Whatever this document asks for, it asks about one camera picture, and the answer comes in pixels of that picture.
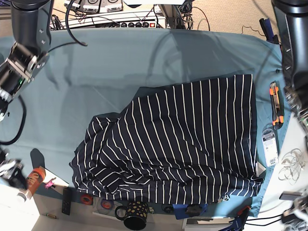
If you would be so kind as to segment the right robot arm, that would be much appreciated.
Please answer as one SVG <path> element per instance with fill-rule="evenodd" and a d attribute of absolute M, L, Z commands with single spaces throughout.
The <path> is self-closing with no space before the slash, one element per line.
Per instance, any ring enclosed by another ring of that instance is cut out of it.
<path fill-rule="evenodd" d="M 15 43 L 0 65 L 0 116 L 5 116 L 14 99 L 19 100 L 23 114 L 16 136 L 10 141 L 1 141 L 1 146 L 15 143 L 23 131 L 27 110 L 20 93 L 34 80 L 49 58 L 53 4 L 52 0 L 11 1 Z"/>

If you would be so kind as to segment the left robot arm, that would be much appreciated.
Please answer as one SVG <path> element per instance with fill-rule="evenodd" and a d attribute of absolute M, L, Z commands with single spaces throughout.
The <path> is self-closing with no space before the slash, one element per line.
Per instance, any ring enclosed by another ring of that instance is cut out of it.
<path fill-rule="evenodd" d="M 284 94 L 301 128 L 308 132 L 308 2 L 273 0 L 282 44 Z"/>

